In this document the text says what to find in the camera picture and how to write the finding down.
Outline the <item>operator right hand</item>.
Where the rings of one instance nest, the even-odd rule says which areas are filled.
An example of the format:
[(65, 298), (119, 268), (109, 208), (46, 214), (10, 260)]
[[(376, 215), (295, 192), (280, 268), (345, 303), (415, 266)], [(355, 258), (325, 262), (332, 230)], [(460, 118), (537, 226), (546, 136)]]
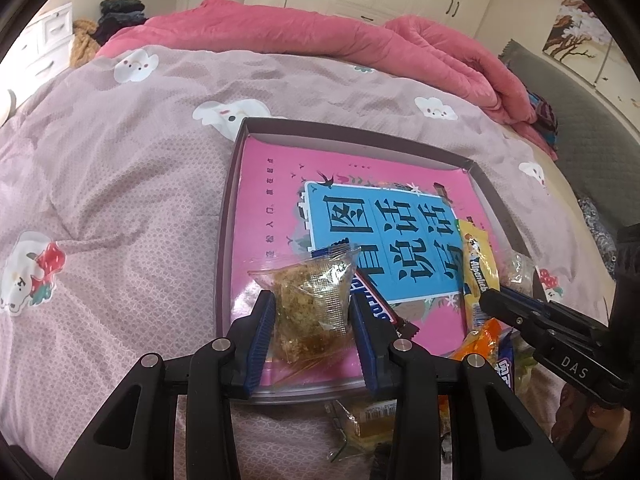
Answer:
[(580, 445), (590, 441), (590, 449), (578, 458), (576, 470), (593, 476), (604, 471), (620, 452), (627, 440), (630, 423), (631, 414), (626, 408), (602, 408), (570, 384), (565, 384), (550, 438), (558, 450), (566, 447), (570, 437), (576, 437)]

